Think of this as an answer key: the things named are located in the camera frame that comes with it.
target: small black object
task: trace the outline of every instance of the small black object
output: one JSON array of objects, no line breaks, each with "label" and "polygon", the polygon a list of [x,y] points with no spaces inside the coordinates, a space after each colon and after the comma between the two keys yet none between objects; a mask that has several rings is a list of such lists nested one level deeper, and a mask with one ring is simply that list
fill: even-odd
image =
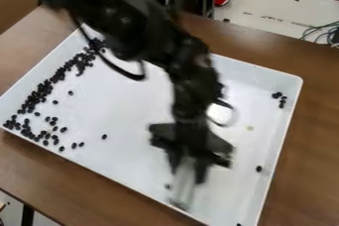
[{"label": "small black object", "polygon": [[278,99],[278,98],[280,98],[282,95],[283,95],[283,94],[282,94],[281,92],[277,92],[277,93],[272,94],[272,97],[273,97],[274,99]]},{"label": "small black object", "polygon": [[263,167],[257,166],[257,167],[256,167],[256,172],[261,172],[261,171],[263,171]]}]

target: wire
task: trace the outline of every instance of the wire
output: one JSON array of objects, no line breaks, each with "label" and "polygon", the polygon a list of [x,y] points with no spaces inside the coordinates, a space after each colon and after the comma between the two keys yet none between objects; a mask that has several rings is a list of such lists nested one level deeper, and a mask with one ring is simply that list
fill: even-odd
[{"label": "wire", "polygon": [[305,40],[308,36],[312,35],[313,33],[321,31],[322,29],[325,29],[325,28],[330,28],[330,27],[339,27],[339,21],[336,21],[336,22],[333,22],[333,23],[330,23],[330,24],[326,24],[326,25],[323,25],[323,26],[310,27],[302,33],[302,37],[300,39]]},{"label": "wire", "polygon": [[[77,21],[77,19],[74,16],[72,16],[72,14],[69,14],[69,15],[73,23],[75,24],[75,26],[79,28],[80,33],[85,37],[85,39],[88,42],[90,42],[91,39],[89,38],[88,34],[84,31],[84,29],[81,27],[81,24],[79,23],[79,21]],[[129,72],[121,68],[120,66],[114,64],[113,62],[108,60],[98,49],[95,49],[95,53],[100,56],[100,58],[104,61],[105,64],[107,64],[113,70],[124,75],[125,77],[128,77],[133,80],[137,80],[137,81],[140,81],[146,78],[146,68],[145,68],[145,64],[143,61],[137,60],[137,63],[139,64],[139,68],[140,68],[140,74],[136,74],[136,73]]]}]

